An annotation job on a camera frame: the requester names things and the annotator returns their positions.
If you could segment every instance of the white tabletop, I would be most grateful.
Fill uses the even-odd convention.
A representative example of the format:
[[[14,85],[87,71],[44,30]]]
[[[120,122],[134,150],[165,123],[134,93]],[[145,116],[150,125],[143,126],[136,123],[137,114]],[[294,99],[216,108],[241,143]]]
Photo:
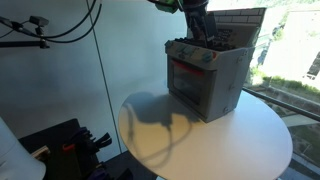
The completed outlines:
[[[132,94],[121,107],[119,129],[131,154],[169,180],[272,180],[292,155],[283,121],[245,92],[234,111],[210,123],[166,88]]]

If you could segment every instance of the oven window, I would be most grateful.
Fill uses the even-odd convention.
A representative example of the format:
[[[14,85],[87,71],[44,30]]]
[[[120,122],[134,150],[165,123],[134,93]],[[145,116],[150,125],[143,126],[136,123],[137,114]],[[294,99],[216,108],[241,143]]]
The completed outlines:
[[[184,96],[199,105],[205,76],[201,70],[174,61],[173,85]]]

